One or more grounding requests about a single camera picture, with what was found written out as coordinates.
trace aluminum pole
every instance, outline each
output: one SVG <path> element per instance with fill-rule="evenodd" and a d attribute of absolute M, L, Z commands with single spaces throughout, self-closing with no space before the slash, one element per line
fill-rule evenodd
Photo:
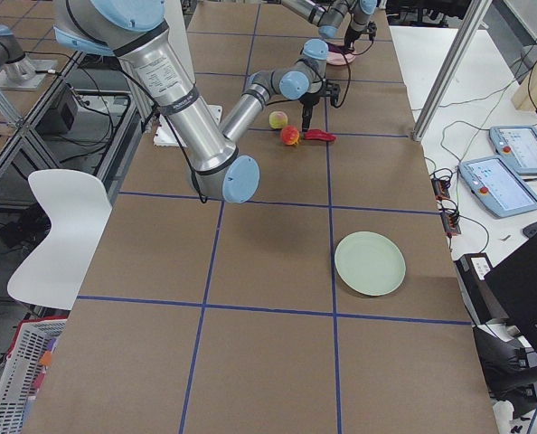
<path fill-rule="evenodd" d="M 449 48 L 446 59 L 443 61 L 443 65 L 441 65 L 441 70 L 439 70 L 439 74 L 429 91 L 423 109 L 419 113 L 415 127 L 411 131 L 411 138 L 413 140 L 419 142 L 427 131 L 431 119 L 435 116 L 435 112 L 448 89 L 449 83 L 453 79 L 457 67 L 463 59 L 491 3 L 492 0 L 473 0 L 469 5 L 463 23 L 457 31 L 456 38 Z"/>

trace white chair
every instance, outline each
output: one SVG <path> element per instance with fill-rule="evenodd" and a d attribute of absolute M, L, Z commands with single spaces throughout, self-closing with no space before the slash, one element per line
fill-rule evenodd
<path fill-rule="evenodd" d="M 112 210 L 106 189 L 95 176 L 67 169 L 33 172 L 28 181 L 52 228 L 7 292 L 29 305 L 71 310 Z"/>

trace plastic crate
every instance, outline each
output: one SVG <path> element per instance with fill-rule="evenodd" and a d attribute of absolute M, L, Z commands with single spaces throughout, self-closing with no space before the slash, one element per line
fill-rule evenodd
<path fill-rule="evenodd" d="M 65 324 L 66 318 L 44 318 L 22 321 L 17 327 L 0 380 L 0 434 L 22 432 L 25 404 L 37 393 L 33 381 L 43 369 L 39 361 Z"/>

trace pale green plate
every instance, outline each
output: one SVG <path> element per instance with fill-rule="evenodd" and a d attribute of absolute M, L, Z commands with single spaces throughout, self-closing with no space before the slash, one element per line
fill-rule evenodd
<path fill-rule="evenodd" d="M 405 278 L 405 259 L 393 241 L 375 232 L 344 237 L 334 252 L 334 265 L 344 283 L 367 296 L 382 296 Z"/>

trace robotic arm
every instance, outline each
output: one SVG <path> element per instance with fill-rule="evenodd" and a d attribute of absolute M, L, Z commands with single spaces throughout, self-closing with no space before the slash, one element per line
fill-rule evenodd
<path fill-rule="evenodd" d="M 242 203 L 254 194 L 259 167 L 235 142 L 275 94 L 290 99 L 320 88 L 326 43 L 305 45 L 289 70 L 256 74 L 217 126 L 168 42 L 162 0 L 56 0 L 56 38 L 74 50 L 129 62 L 160 112 L 190 149 L 191 183 L 201 196 Z"/>
<path fill-rule="evenodd" d="M 22 83 L 35 77 L 35 67 L 8 27 L 0 25 L 0 69 L 9 80 Z"/>
<path fill-rule="evenodd" d="M 319 34 L 326 39 L 335 38 L 339 26 L 347 13 L 352 15 L 344 36 L 344 48 L 350 50 L 362 34 L 375 37 L 377 27 L 370 21 L 375 12 L 377 0 L 335 0 L 328 9 L 311 0 L 280 0 L 280 3 L 295 14 L 305 18 L 319 28 Z"/>

